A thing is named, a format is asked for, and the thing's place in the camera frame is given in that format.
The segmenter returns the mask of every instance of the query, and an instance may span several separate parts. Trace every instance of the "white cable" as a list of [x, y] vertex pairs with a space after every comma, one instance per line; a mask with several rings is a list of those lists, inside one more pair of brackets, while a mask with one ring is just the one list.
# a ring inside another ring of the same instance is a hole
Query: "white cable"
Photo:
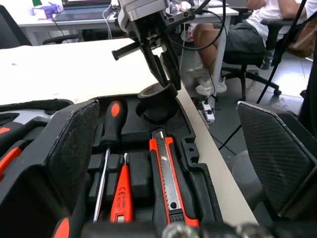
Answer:
[[108, 27], [108, 38], [111, 40], [112, 39], [112, 33], [111, 33], [111, 30], [110, 30], [110, 26], [109, 26], [109, 23], [108, 23], [108, 17], [111, 15], [109, 14], [109, 16], [107, 17], [107, 19], [105, 18], [105, 12], [109, 10], [109, 8], [111, 7], [111, 4], [103, 11], [103, 18], [107, 24], [107, 27]]
[[[183, 46], [185, 46], [185, 36], [186, 36], [186, 23], [184, 23], [184, 40], [183, 40]], [[182, 49], [182, 56], [180, 57], [180, 63], [179, 63], [179, 73], [182, 69], [182, 62], [183, 62], [183, 56], [184, 56], [184, 48]]]
[[[109, 18], [111, 17], [111, 14], [109, 14], [109, 16], [107, 17], [107, 22], [109, 21]], [[111, 29], [109, 29], [109, 32], [110, 32], [110, 35], [111, 35], [111, 39], [113, 39], [112, 38], [112, 32], [111, 32]]]

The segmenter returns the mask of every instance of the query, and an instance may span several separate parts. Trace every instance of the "white shirt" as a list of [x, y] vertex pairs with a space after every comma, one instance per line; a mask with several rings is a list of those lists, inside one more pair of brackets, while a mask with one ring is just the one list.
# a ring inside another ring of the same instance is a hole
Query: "white shirt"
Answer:
[[[297, 3], [301, 3], [302, 0], [295, 0]], [[258, 33], [262, 36], [264, 43], [268, 36], [268, 27], [261, 24], [263, 19], [283, 19], [282, 13], [278, 6], [277, 0], [265, 0], [266, 5], [258, 10], [254, 10], [252, 15], [247, 19], [247, 22], [256, 28]], [[317, 11], [317, 0], [307, 0], [305, 4], [307, 17], [301, 18], [298, 23], [310, 18]], [[290, 26], [283, 26], [278, 33], [277, 39], [280, 40], [288, 32]]]

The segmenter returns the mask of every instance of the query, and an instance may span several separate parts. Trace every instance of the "white sneaker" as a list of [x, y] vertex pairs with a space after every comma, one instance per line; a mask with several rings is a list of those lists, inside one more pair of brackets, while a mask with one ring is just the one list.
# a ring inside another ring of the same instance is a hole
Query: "white sneaker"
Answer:
[[223, 78], [222, 82], [218, 82], [217, 93], [224, 93], [227, 91], [227, 85], [225, 84], [226, 77]]
[[209, 71], [203, 65], [187, 70], [187, 75], [193, 78], [209, 77]]
[[199, 84], [196, 87], [196, 92], [203, 96], [210, 96], [214, 92], [213, 84], [211, 79], [206, 77], [199, 77], [198, 78]]

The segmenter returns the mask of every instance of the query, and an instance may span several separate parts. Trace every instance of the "chair wheel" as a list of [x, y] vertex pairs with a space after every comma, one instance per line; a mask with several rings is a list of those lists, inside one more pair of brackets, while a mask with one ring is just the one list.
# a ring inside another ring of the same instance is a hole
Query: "chair wheel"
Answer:
[[278, 90], [278, 89], [275, 89], [274, 90], [274, 96], [279, 96], [282, 94], [282, 91]]

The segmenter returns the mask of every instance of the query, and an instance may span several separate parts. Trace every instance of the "desk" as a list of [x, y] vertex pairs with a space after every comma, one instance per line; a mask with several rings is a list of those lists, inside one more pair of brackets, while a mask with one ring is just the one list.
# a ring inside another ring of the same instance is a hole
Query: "desk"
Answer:
[[[210, 11], [222, 16], [222, 8], [210, 8]], [[109, 18], [109, 24], [114, 27], [115, 13], [113, 13]], [[226, 22], [230, 22], [231, 16], [238, 15], [238, 12], [227, 7], [226, 9]], [[37, 41], [35, 32], [49, 32], [49, 31], [59, 31], [55, 23], [52, 20], [38, 20], [35, 16], [23, 16], [22, 18], [14, 19], [23, 32], [29, 37], [33, 46], [41, 45]], [[212, 14], [204, 14], [197, 16], [192, 22], [195, 23], [208, 23], [208, 22], [219, 22], [218, 18]], [[57, 22], [61, 30], [85, 30], [85, 29], [106, 29], [106, 23], [104, 19], [101, 18], [97, 20], [84, 20], [84, 21], [61, 21]]]
[[[131, 42], [120, 39], [0, 50], [0, 72], [8, 77], [3, 79], [6, 88], [14, 88], [1, 92], [0, 104], [53, 98], [80, 103], [102, 95], [139, 93], [157, 82], [143, 54], [137, 51], [115, 61], [111, 53]], [[47, 56], [50, 61], [39, 60]], [[224, 221], [256, 223], [184, 87], [177, 97], [195, 131], [199, 162], [208, 166]]]

